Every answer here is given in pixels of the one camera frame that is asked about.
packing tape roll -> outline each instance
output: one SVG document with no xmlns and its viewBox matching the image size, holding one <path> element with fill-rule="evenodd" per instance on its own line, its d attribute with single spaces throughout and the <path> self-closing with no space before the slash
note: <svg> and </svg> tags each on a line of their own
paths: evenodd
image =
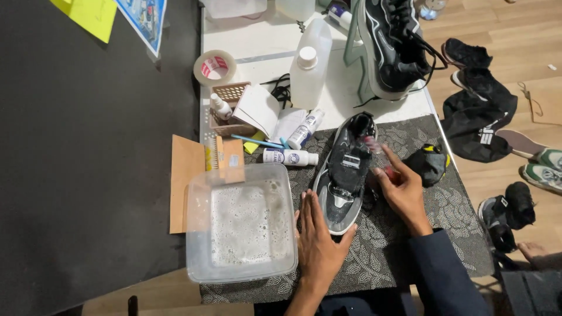
<svg viewBox="0 0 562 316">
<path fill-rule="evenodd" d="M 234 57 L 219 49 L 203 53 L 193 66 L 195 79 L 205 87 L 215 87 L 238 80 L 239 76 L 236 76 L 236 71 L 237 65 Z M 213 78 L 221 74 L 222 78 Z"/>
</svg>

gray mat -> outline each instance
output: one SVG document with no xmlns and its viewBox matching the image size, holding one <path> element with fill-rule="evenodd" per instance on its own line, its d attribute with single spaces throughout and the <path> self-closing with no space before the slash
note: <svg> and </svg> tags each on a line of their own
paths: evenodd
<svg viewBox="0 0 562 316">
<path fill-rule="evenodd" d="M 377 124 L 378 139 L 404 159 L 425 143 L 437 144 L 441 134 L 431 115 L 416 119 Z M 300 194 L 312 187 L 320 165 L 332 147 L 335 129 L 316 132 L 304 150 L 320 154 L 319 166 L 288 167 L 295 209 L 300 207 Z M 263 149 L 244 158 L 246 164 L 262 162 Z M 452 166 L 431 188 L 424 189 L 424 205 L 434 227 L 447 231 L 453 247 L 471 277 L 492 274 L 493 266 L 486 238 L 472 208 L 459 174 Z M 407 230 L 384 198 L 365 192 L 359 226 L 341 270 L 332 282 L 328 295 L 412 284 L 414 267 L 405 241 Z M 291 297 L 298 284 L 298 269 L 286 276 L 269 279 L 201 285 L 203 303 L 265 303 Z"/>
</svg>

dark sleeve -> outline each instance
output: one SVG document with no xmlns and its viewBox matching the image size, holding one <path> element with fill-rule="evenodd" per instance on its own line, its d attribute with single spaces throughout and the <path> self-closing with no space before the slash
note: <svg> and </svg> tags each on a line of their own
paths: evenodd
<svg viewBox="0 0 562 316">
<path fill-rule="evenodd" d="M 425 315 L 492 315 L 443 229 L 409 244 L 420 272 L 416 286 Z"/>
</svg>

green sneaker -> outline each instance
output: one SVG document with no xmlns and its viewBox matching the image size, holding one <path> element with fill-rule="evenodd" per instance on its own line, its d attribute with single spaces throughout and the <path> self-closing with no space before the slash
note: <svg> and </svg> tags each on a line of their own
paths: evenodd
<svg viewBox="0 0 562 316">
<path fill-rule="evenodd" d="M 537 161 L 543 166 L 562 171 L 562 150 L 547 148 L 537 155 Z"/>
<path fill-rule="evenodd" d="M 538 164 L 524 165 L 520 171 L 523 178 L 530 184 L 562 194 L 562 172 Z"/>
</svg>

black sneaker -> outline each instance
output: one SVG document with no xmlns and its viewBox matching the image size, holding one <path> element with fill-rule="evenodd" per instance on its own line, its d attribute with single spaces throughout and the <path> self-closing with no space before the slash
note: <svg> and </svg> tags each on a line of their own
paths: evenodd
<svg viewBox="0 0 562 316">
<path fill-rule="evenodd" d="M 332 235 L 347 232 L 359 215 L 371 163 L 371 152 L 362 141 L 365 136 L 377 137 L 377 126 L 371 114 L 362 112 L 343 122 L 314 180 L 312 190 L 318 194 Z"/>
<path fill-rule="evenodd" d="M 505 190 L 505 200 L 508 209 L 506 220 L 509 227 L 519 230 L 534 223 L 535 204 L 528 185 L 521 181 L 510 184 Z"/>
<path fill-rule="evenodd" d="M 497 251 L 508 254 L 517 249 L 513 232 L 507 224 L 507 200 L 503 195 L 488 198 L 478 207 L 478 217 L 484 223 Z"/>
<path fill-rule="evenodd" d="M 418 79 L 429 74 L 429 82 L 434 69 L 447 67 L 443 56 L 419 35 L 412 0 L 360 0 L 358 6 L 359 34 L 367 50 L 369 83 L 376 96 L 399 100 Z M 435 58 L 432 66 L 425 59 L 426 52 Z M 436 57 L 444 67 L 435 67 Z"/>
<path fill-rule="evenodd" d="M 509 90 L 498 82 L 486 68 L 467 67 L 457 70 L 451 75 L 451 80 L 482 101 L 499 101 L 511 97 Z"/>
<path fill-rule="evenodd" d="M 441 45 L 441 53 L 447 62 L 458 68 L 488 68 L 492 62 L 485 47 L 470 46 L 456 38 L 450 38 Z"/>
</svg>

